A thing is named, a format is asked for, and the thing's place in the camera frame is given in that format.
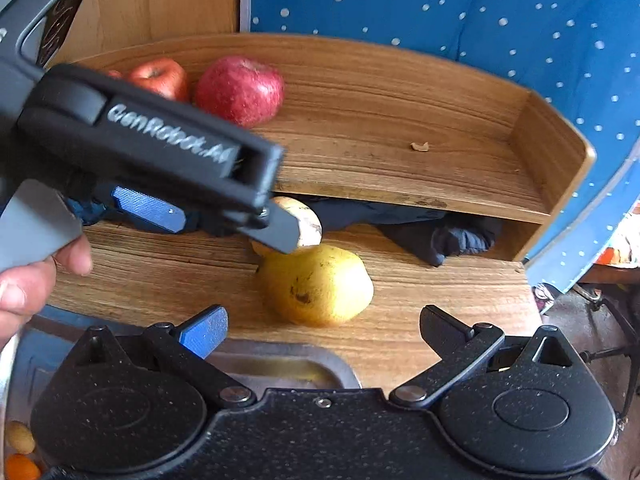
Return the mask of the person's left hand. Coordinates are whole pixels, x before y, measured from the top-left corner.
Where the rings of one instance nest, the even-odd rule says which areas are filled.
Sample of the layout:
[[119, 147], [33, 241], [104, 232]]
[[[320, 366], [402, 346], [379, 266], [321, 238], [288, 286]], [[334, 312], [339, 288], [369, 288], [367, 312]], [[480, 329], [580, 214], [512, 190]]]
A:
[[91, 246], [85, 235], [42, 261], [1, 273], [1, 348], [47, 303], [59, 266], [76, 275], [91, 272]]

